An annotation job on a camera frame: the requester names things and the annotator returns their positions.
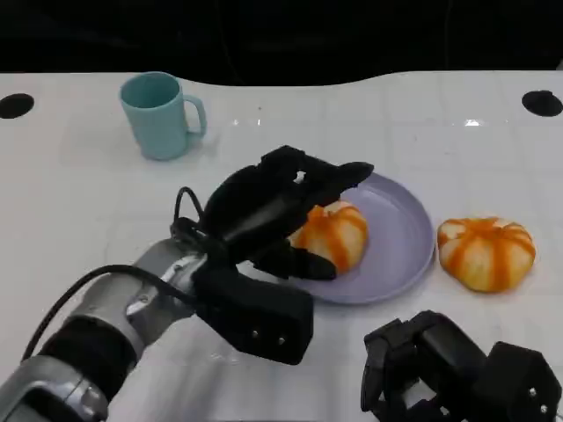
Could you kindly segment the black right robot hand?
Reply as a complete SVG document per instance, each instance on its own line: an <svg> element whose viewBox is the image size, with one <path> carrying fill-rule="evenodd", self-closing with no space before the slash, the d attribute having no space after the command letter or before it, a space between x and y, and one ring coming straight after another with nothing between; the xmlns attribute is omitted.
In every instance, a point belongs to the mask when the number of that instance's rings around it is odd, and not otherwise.
<svg viewBox="0 0 563 422"><path fill-rule="evenodd" d="M431 310L364 337L361 409L378 421L467 421L486 355L451 319Z"/></svg>

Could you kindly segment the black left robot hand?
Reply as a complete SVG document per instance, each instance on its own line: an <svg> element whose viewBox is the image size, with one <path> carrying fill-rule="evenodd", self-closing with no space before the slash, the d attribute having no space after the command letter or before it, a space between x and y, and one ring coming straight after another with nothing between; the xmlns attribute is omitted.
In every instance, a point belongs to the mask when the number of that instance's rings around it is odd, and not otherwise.
<svg viewBox="0 0 563 422"><path fill-rule="evenodd" d="M289 236L315 206L334 203L373 170L373 164L335 165L282 146L223 181L208 199L200 225L233 265L250 261L281 279L333 280L334 262L291 245Z"/></svg>

